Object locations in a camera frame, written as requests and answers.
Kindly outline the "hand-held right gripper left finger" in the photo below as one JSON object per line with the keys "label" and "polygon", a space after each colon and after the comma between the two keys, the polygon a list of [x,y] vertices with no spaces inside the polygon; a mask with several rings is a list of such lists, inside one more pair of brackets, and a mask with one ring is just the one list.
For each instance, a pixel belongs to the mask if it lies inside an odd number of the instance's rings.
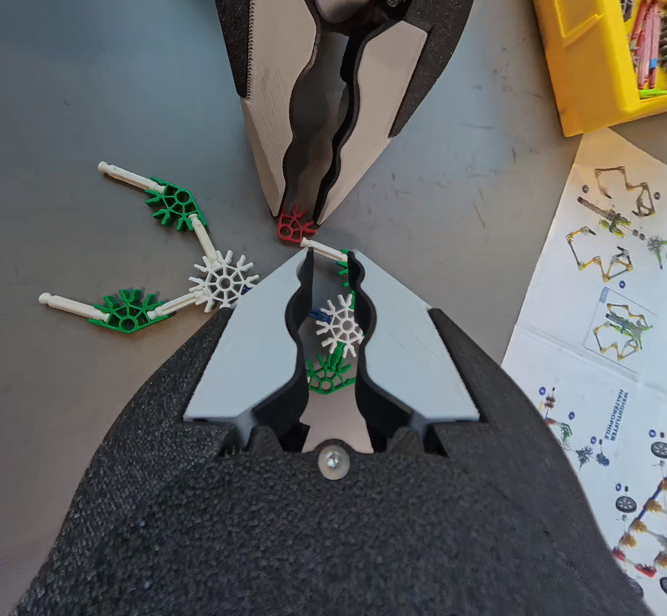
{"label": "hand-held right gripper left finger", "polygon": [[309,400],[299,329],[312,309],[314,255],[302,249],[238,301],[183,414],[283,437]]}

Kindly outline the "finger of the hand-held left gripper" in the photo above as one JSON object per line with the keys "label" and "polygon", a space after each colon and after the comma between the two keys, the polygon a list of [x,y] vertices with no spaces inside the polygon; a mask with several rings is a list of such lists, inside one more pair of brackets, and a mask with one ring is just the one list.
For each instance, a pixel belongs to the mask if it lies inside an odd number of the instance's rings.
{"label": "finger of the hand-held left gripper", "polygon": [[285,156],[294,139],[291,100],[319,42],[310,0],[249,0],[246,96],[241,108],[263,195],[273,217],[286,195]]}
{"label": "finger of the hand-held left gripper", "polygon": [[352,63],[349,103],[332,141],[332,159],[315,201],[321,225],[388,146],[390,132],[428,34],[404,20],[366,36]]}

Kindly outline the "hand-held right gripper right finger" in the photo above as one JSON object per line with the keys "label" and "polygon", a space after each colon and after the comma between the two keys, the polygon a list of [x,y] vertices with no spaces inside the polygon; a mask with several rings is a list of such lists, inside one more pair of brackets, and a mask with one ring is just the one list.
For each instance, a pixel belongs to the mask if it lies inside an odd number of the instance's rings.
{"label": "hand-held right gripper right finger", "polygon": [[362,331],[355,399],[373,432],[478,422],[470,395],[431,316],[432,308],[361,251],[347,253],[354,319]]}

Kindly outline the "red toy connector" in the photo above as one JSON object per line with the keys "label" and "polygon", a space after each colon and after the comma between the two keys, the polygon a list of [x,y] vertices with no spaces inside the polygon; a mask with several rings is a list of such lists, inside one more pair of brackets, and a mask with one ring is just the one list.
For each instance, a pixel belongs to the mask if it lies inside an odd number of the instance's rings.
{"label": "red toy connector", "polygon": [[286,243],[300,245],[303,238],[310,238],[317,233],[318,227],[313,220],[306,220],[307,210],[300,210],[294,204],[291,211],[283,210],[278,218],[278,238]]}

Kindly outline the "construction toy figure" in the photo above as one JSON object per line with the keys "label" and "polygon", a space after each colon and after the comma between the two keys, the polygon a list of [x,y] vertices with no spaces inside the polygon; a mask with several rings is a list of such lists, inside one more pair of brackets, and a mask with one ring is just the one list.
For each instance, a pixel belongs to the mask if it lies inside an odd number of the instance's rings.
{"label": "construction toy figure", "polygon": [[[222,253],[209,235],[207,221],[194,195],[184,187],[157,177],[144,177],[117,165],[100,162],[99,172],[121,181],[146,195],[146,205],[152,207],[152,217],[162,226],[175,226],[179,232],[193,233],[203,251],[202,263],[195,264],[198,274],[189,278],[188,292],[171,301],[160,301],[157,294],[141,289],[121,289],[105,295],[101,303],[90,305],[60,295],[42,293],[39,303],[60,311],[86,318],[93,325],[122,334],[137,333],[156,323],[172,318],[191,306],[205,313],[233,309],[243,295],[257,287],[260,276],[245,255],[234,256],[232,250]],[[310,391],[329,395],[355,384],[351,376],[353,365],[347,360],[356,358],[355,346],[360,345],[363,331],[355,321],[355,293],[344,281],[347,295],[339,295],[338,303],[328,301],[321,309],[311,309],[317,335],[324,338],[325,354],[316,363],[306,360],[306,377]]]}

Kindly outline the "grey desk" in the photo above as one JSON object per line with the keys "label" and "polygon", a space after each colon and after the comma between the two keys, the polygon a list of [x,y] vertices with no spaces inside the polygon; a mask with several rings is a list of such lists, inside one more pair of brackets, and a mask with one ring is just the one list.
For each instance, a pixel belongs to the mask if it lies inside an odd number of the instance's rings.
{"label": "grey desk", "polygon": [[189,190],[260,282],[280,244],[215,0],[1,0],[2,615],[651,615],[499,366],[583,136],[532,0],[474,0],[402,131],[318,228],[418,295],[481,413],[387,439],[355,389],[283,437],[183,414],[233,309],[122,334],[39,303],[188,292]]}

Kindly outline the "yellow plastic bin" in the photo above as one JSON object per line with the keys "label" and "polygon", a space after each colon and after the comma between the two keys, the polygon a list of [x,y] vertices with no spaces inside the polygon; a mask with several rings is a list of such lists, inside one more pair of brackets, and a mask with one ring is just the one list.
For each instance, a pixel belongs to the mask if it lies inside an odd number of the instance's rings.
{"label": "yellow plastic bin", "polygon": [[638,96],[619,0],[533,0],[566,137],[666,112]]}

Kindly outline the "folded instruction sheet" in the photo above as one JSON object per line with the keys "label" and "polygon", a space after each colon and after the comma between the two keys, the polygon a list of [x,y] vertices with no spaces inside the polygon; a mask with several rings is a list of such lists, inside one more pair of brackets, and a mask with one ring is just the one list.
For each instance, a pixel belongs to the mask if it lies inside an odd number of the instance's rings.
{"label": "folded instruction sheet", "polygon": [[609,128],[580,141],[502,366],[665,615],[666,165]]}

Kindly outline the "pile of colourful toy pieces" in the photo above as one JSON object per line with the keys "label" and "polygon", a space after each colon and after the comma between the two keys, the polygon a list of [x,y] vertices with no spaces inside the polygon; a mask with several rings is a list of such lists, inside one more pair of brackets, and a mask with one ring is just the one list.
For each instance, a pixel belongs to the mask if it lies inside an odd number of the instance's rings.
{"label": "pile of colourful toy pieces", "polygon": [[666,95],[666,0],[619,0],[638,96]]}

